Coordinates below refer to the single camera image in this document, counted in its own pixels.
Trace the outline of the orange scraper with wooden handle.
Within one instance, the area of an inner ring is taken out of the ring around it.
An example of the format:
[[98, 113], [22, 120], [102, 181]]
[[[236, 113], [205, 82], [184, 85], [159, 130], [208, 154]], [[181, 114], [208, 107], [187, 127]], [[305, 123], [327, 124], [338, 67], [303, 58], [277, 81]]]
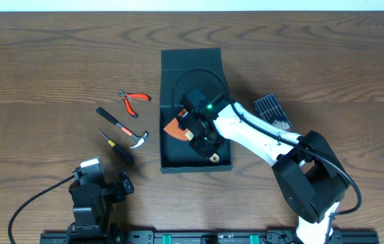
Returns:
[[[188, 114], [188, 112], [183, 109], [177, 114], [177, 116], [182, 119]], [[194, 134], [189, 130], [185, 129], [182, 130], [180, 129], [180, 124], [176, 118], [174, 118], [171, 122], [169, 122], [165, 127], [164, 131], [168, 133], [171, 137], [181, 140], [181, 141], [191, 141], [194, 137]], [[212, 163], [219, 163], [219, 155], [217, 153], [214, 153], [211, 157], [209, 157], [210, 162]]]

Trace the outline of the black yellow screwdriver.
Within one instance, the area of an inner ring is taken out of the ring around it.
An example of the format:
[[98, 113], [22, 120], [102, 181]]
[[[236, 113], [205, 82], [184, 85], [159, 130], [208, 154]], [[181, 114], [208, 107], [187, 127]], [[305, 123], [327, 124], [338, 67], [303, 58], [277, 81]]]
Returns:
[[121, 146], [119, 146], [116, 142], [112, 141], [104, 132], [101, 130], [98, 130], [98, 133], [102, 135], [103, 138], [105, 138], [110, 145], [110, 147], [113, 149], [113, 151], [120, 156], [126, 164], [133, 165], [133, 157]]

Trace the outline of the small claw hammer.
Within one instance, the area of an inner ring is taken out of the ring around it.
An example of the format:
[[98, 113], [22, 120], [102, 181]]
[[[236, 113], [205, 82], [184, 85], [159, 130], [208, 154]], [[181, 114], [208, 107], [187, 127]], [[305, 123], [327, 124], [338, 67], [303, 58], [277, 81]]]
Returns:
[[106, 110], [104, 110], [102, 107], [98, 107], [96, 109], [97, 114], [101, 115], [103, 118], [105, 118], [107, 121], [111, 122], [115, 126], [119, 127], [121, 131], [123, 131], [125, 134], [127, 134], [129, 137], [133, 138], [135, 140], [135, 144], [133, 146], [130, 146], [130, 148], [138, 148], [140, 147], [148, 138], [149, 133], [145, 131], [141, 136], [137, 136], [135, 133], [133, 133], [130, 129], [125, 127], [122, 123], [120, 123], [116, 118], [114, 118], [110, 113], [108, 113]]

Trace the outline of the blue precision screwdriver set case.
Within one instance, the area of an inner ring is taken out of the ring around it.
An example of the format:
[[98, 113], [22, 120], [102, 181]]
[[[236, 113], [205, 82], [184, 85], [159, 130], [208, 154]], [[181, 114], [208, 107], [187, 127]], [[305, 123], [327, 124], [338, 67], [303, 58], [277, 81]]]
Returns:
[[253, 103], [259, 117], [284, 131], [292, 131], [293, 126], [274, 94], [266, 95]]

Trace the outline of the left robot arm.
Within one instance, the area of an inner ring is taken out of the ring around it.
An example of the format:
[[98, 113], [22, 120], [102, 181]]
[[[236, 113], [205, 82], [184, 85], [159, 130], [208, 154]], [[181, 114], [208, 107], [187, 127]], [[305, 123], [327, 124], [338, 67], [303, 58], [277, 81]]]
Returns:
[[95, 159], [83, 162], [73, 171], [69, 187], [73, 201], [74, 222], [66, 232], [66, 243], [120, 243], [121, 232], [112, 223], [114, 204], [125, 200], [134, 187], [125, 171], [107, 183], [104, 168]]

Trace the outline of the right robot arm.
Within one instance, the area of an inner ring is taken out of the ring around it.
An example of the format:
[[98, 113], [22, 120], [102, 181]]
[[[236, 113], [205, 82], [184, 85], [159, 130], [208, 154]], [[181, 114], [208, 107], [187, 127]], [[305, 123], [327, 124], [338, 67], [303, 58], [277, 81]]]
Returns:
[[354, 186], [327, 141], [283, 131], [223, 98], [182, 98], [176, 117], [189, 145], [210, 161], [227, 140], [237, 142], [268, 163], [285, 201], [299, 216], [302, 243], [327, 243], [331, 224], [346, 190]]

